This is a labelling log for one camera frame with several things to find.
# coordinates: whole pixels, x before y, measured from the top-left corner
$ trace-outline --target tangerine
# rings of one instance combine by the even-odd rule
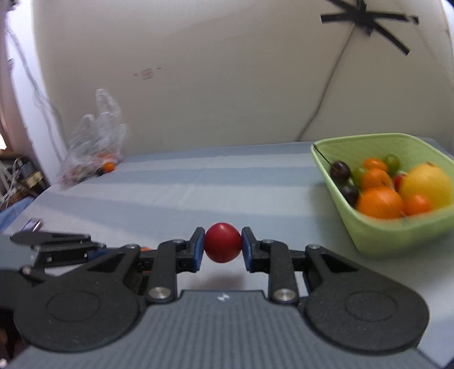
[[[405,201],[405,215],[417,215],[432,211],[432,204],[427,196],[412,195]]]
[[[115,163],[113,161],[108,161],[103,164],[103,171],[106,173],[112,172],[115,169]]]
[[[364,162],[363,167],[365,167],[367,169],[378,168],[378,169],[384,170],[385,172],[388,172],[388,166],[382,160],[377,159],[377,158],[367,159]]]
[[[356,210],[378,219],[396,219],[403,214],[405,203],[390,187],[376,187],[363,192]]]
[[[382,169],[372,168],[363,174],[362,189],[366,190],[373,187],[391,187],[393,181]]]

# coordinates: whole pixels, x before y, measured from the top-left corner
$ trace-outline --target dark purple plum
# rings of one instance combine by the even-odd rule
[[[330,176],[336,184],[342,185],[347,183],[350,178],[350,174],[351,172],[349,166],[343,161],[336,161],[331,164]]]
[[[339,188],[340,193],[344,196],[345,200],[350,204],[351,207],[355,207],[358,197],[360,196],[359,190],[350,184]]]

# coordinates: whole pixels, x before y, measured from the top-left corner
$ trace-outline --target red ball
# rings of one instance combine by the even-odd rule
[[[230,224],[216,223],[205,234],[205,252],[216,263],[227,263],[235,259],[241,248],[241,236]]]

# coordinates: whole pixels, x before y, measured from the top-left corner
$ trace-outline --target wire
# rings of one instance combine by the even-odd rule
[[[35,78],[33,77],[32,73],[31,73],[31,70],[29,68],[29,65],[27,63],[27,59],[25,57],[25,53],[24,53],[24,50],[22,48],[22,45],[20,44],[20,41],[19,41],[17,35],[11,29],[8,21],[5,22],[5,28],[6,28],[6,32],[8,33],[8,35],[11,38],[11,40],[13,41],[13,44],[15,45],[16,51],[17,51],[17,53],[19,55],[19,58],[20,58],[20,60],[22,62],[22,65],[24,66],[25,73],[27,74],[27,77],[30,80],[30,83],[31,83],[31,85],[33,87],[34,99],[38,103],[38,105],[39,105],[38,108],[41,111],[41,114],[42,114],[42,116],[44,118],[44,121],[46,122],[47,131],[49,133],[50,143],[52,144],[52,147],[54,148],[55,154],[57,155],[57,159],[61,163],[61,162],[63,162],[63,158],[62,158],[62,156],[60,154],[60,151],[59,151],[59,149],[57,147],[57,144],[55,142],[54,133],[52,131],[52,125],[50,123],[49,115],[47,113],[47,109],[46,109],[46,106],[45,106],[44,102],[46,102],[52,108],[54,113],[56,113],[58,110],[55,108],[55,106],[49,101],[49,99],[43,94],[43,92],[39,88],[38,83],[36,82]],[[56,115],[57,115],[57,117],[59,119],[61,119],[61,115],[60,115],[59,112]]]
[[[16,169],[16,164],[18,163],[19,160],[20,160],[20,158],[17,158],[16,160],[14,160],[14,163],[13,163],[12,169],[11,169],[11,174],[9,173],[9,171],[5,167],[5,165],[2,162],[0,162],[0,169],[2,170],[2,177],[5,177],[5,179],[10,180],[10,185],[5,186],[6,192],[3,195],[3,197],[0,199],[0,207],[2,207],[4,204],[6,204],[5,209],[8,207],[11,197],[13,197],[13,195],[17,192],[16,187],[19,185],[19,183],[17,182],[17,179],[19,177],[20,167],[18,169]]]
[[[331,72],[330,72],[330,74],[328,76],[328,79],[326,80],[325,86],[323,87],[323,92],[321,93],[320,99],[318,100],[317,107],[315,108],[315,110],[312,113],[312,115],[310,116],[310,118],[306,121],[306,123],[304,124],[303,128],[301,128],[300,132],[298,133],[298,136],[296,136],[295,141],[300,141],[301,140],[301,138],[303,137],[303,135],[305,134],[305,132],[307,131],[307,129],[309,128],[311,123],[314,121],[314,119],[318,115],[318,113],[319,113],[319,111],[320,111],[320,109],[321,109],[321,107],[323,105],[323,101],[325,100],[325,96],[326,96],[326,93],[328,91],[328,88],[330,87],[330,84],[331,84],[331,81],[333,79],[334,73],[336,72],[337,67],[339,66],[339,63],[340,63],[340,61],[342,59],[342,56],[344,55],[344,52],[345,52],[348,44],[350,43],[350,40],[351,40],[351,37],[353,35],[353,31],[355,30],[355,28],[356,28],[356,24],[353,23],[351,25],[350,31],[348,33],[347,39],[344,42],[344,46],[342,47],[342,50],[340,51],[339,55],[337,56],[333,67],[331,68]]]
[[[68,142],[66,141],[66,131],[64,129],[63,118],[61,117],[60,111],[52,103],[52,101],[50,101],[45,95],[44,95],[44,99],[46,100],[47,105],[49,105],[49,107],[52,109],[54,116],[57,118],[59,128],[61,129],[61,132],[63,133],[62,141],[63,141],[64,145],[66,146],[66,149],[68,149],[69,146],[68,146]]]

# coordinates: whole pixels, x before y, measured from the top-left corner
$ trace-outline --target white backdrop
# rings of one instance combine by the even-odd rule
[[[22,0],[20,6],[17,6],[14,11],[9,11],[7,13],[7,17],[10,28],[17,34],[17,37],[22,44],[30,71],[38,86],[45,93],[46,90],[36,54],[35,36],[33,33],[32,0]],[[36,104],[32,85],[27,78],[24,66],[20,61],[11,37],[6,35],[5,38],[8,58],[14,59],[14,68],[11,73],[11,79],[26,134],[28,135],[35,156],[46,175],[46,178],[51,184],[56,183],[60,163],[55,150],[52,148],[47,125]],[[51,113],[49,113],[49,119],[57,150],[59,150],[60,155],[64,157],[66,147],[60,138],[59,130]]]
[[[420,25],[355,31],[304,139],[399,131],[453,137],[453,56],[440,0],[369,0]],[[71,132],[107,88],[131,127],[128,152],[293,141],[349,24],[326,0],[41,0],[35,33],[49,95]],[[140,72],[151,68],[153,77]]]

